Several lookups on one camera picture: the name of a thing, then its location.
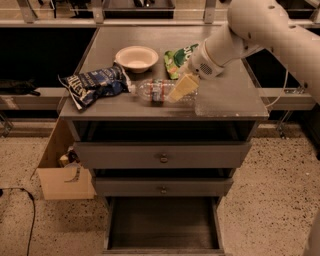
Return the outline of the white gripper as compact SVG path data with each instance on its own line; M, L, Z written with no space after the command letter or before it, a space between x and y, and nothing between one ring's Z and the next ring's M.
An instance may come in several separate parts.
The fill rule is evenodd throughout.
M182 97L194 92L199 87L199 77L204 80L212 80L224 71L223 67L217 65L209 57L205 42L200 43L195 48L187 61L187 67L196 75L187 73L180 76L167 96L170 103L175 103Z

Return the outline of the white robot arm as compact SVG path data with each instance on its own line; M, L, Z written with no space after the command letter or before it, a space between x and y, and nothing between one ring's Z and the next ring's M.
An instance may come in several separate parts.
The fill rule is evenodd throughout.
M225 25L200 46L200 62L222 69L262 47L313 99L320 98L320 39L294 24L276 0L232 0ZM263 128L218 209L231 256L319 256L319 163L301 131L290 140Z

